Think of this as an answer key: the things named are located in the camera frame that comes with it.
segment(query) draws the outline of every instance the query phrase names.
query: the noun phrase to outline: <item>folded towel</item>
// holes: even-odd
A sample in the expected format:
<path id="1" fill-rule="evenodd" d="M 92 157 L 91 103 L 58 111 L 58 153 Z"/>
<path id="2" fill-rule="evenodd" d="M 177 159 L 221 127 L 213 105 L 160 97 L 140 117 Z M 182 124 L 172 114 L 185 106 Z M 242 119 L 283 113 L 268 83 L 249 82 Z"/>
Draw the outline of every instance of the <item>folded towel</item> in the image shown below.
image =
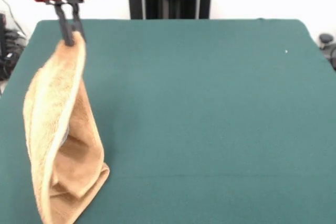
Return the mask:
<path id="1" fill-rule="evenodd" d="M 82 79 L 85 41 L 73 36 L 73 47 L 61 41 L 37 71 L 23 108 L 34 194 L 47 224 L 74 223 L 110 173 Z"/>

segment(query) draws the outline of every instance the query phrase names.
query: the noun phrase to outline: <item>towel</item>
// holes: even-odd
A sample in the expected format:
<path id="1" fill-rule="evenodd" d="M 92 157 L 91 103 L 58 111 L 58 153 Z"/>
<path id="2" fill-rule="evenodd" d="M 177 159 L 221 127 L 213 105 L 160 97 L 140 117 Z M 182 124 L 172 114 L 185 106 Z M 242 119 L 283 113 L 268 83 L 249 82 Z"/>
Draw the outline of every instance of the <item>towel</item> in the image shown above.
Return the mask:
<path id="1" fill-rule="evenodd" d="M 23 117 L 33 190 L 41 220 L 74 223 L 109 176 L 82 78 L 86 49 L 61 41 L 33 77 Z"/>

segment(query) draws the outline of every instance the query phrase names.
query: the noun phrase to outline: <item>tan towel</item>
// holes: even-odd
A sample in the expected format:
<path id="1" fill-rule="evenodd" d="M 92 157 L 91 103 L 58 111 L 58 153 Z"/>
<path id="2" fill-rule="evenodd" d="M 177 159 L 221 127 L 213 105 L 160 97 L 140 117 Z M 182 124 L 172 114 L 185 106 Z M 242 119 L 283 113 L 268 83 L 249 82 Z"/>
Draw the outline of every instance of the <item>tan towel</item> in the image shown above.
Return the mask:
<path id="1" fill-rule="evenodd" d="M 46 224 L 74 223 L 110 173 L 82 79 L 85 42 L 73 36 L 73 47 L 61 41 L 37 71 L 23 108 L 34 194 Z"/>

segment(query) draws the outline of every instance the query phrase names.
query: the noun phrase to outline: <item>green felt surface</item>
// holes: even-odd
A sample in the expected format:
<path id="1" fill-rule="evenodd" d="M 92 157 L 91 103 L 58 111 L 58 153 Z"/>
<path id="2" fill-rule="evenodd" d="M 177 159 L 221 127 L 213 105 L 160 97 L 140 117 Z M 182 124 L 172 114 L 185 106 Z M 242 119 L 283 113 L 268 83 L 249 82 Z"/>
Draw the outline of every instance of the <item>green felt surface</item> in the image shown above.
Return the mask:
<path id="1" fill-rule="evenodd" d="M 111 174 L 89 223 L 334 224 L 336 76 L 296 20 L 86 20 Z M 60 38 L 39 23 L 0 100 L 0 222 L 39 223 L 22 106 Z"/>

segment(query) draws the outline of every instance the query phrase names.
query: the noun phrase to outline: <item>black cable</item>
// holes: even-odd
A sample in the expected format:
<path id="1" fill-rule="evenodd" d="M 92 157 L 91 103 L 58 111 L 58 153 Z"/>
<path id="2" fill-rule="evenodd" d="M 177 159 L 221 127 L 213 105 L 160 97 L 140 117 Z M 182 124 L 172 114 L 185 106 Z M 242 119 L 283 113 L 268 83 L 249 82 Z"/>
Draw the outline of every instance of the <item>black cable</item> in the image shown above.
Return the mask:
<path id="1" fill-rule="evenodd" d="M 5 5 L 7 5 L 8 9 L 9 9 L 9 13 L 10 13 L 10 15 L 11 15 L 11 17 L 12 17 L 12 20 L 14 21 L 15 25 L 19 28 L 19 30 L 21 31 L 21 33 L 23 33 L 23 35 L 24 35 L 25 37 L 27 37 L 27 35 L 26 35 L 25 32 L 23 31 L 22 27 L 21 27 L 21 26 L 19 25 L 19 23 L 15 20 L 14 15 L 13 15 L 13 12 L 12 12 L 12 9 L 11 9 L 11 6 L 9 5 L 9 3 L 8 3 L 7 1 L 5 1 L 5 0 L 1 0 L 1 1 L 4 2 Z"/>

